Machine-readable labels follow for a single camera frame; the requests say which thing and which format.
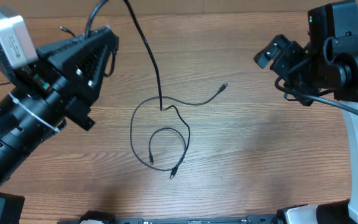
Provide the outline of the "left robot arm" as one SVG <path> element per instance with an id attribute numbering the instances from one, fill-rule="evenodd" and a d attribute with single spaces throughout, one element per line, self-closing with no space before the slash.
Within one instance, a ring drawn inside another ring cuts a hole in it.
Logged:
<path id="1" fill-rule="evenodd" d="M 93 127 L 89 113 L 114 71 L 119 37 L 107 27 L 43 45 L 21 68 L 3 66 L 14 88 L 0 102 L 0 186 L 67 121 Z M 24 198 L 0 193 L 0 223 L 18 223 Z"/>

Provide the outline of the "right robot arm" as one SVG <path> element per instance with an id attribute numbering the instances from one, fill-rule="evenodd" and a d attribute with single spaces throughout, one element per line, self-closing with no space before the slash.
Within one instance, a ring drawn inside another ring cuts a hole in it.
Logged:
<path id="1" fill-rule="evenodd" d="M 254 57 L 277 74 L 275 87 L 288 101 L 339 108 L 349 141 L 351 196 L 321 205 L 280 209 L 275 223 L 358 223 L 358 5 L 326 4 L 308 12 L 310 41 L 304 47 L 284 35 Z"/>

